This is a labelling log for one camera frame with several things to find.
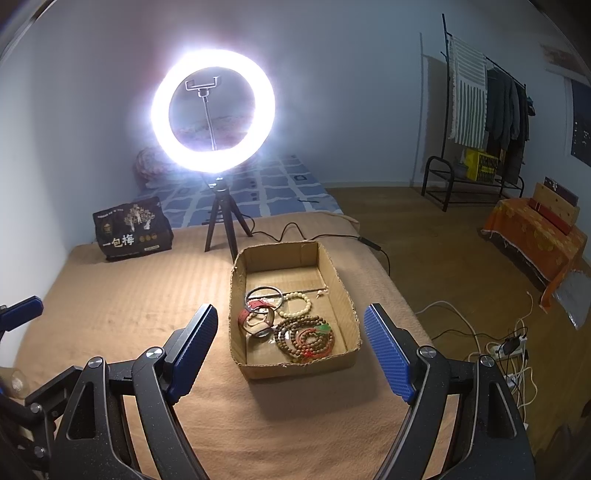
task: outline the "striped towel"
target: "striped towel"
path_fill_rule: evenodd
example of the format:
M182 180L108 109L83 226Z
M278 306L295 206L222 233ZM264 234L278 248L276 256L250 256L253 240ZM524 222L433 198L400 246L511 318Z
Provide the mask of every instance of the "striped towel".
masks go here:
M449 43L453 79L453 117L450 140L480 149L486 124L485 56L470 45L452 37Z

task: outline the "wooden box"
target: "wooden box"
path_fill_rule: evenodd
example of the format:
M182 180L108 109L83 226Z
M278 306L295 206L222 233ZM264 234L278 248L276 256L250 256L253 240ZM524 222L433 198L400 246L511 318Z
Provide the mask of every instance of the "wooden box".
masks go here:
M535 184L534 200L544 205L569 226L573 226L579 217L579 207L572 206L556 192L541 183Z
M564 198L567 202L569 202L573 207L576 207L579 202L579 197L577 197L573 192L569 189L564 188L560 183L556 180L549 179L546 177L544 179L544 185L546 185L550 190L553 192L558 193L562 198Z
M573 226L566 223L562 218L552 212L548 207L542 205L540 202L536 202L534 199L530 199L528 205L533 208L536 212L538 212L542 217L549 220L552 225L554 225L558 230L560 230L565 235L568 235Z

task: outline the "white bead bracelet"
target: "white bead bracelet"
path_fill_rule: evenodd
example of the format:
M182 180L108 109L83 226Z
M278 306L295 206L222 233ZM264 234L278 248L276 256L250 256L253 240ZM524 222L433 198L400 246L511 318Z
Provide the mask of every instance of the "white bead bracelet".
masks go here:
M295 313L279 312L280 317L285 318L285 319L298 319L300 317L306 316L310 312L310 309L312 308L312 302L305 294L295 291L293 293L288 293L287 295L283 295L283 300L292 300L292 299L304 300L304 302L306 302L305 308L303 308L299 312L295 312Z

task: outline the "wooden bead bracelet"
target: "wooden bead bracelet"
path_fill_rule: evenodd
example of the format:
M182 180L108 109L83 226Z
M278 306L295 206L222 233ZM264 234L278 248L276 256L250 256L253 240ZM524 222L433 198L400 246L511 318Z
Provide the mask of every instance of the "wooden bead bracelet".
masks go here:
M283 295L284 301L292 300L292 299L302 299L302 300L304 300L304 302L306 302L306 306L303 309L301 309L299 312L295 312L295 313L287 313L287 312L281 311L281 312L279 312L279 316L281 318L298 319L298 318L304 317L308 313L310 313L310 309L312 308L312 302L306 296L306 294L295 291L295 292Z
M335 334L324 319L305 316L287 318L275 327L275 343L279 350L291 357L294 363L302 363L327 356L335 344Z

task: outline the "hanging clothes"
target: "hanging clothes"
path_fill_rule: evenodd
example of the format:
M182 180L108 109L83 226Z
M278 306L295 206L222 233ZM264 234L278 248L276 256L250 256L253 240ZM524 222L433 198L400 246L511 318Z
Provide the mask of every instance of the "hanging clothes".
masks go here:
M486 105L486 131L497 140L503 150L509 142L519 137L521 110L519 96L513 78L499 69L486 72L488 97Z
M527 114L528 116L535 116L534 101L527 97Z
M517 89L519 101L519 136L509 143L507 154L505 156L505 180L517 184L523 156L525 151L525 142L530 139L530 119L528 117L528 98L525 89L514 82Z
M457 37L449 43L453 79L453 112L450 139L460 145L482 148L486 123L485 56Z

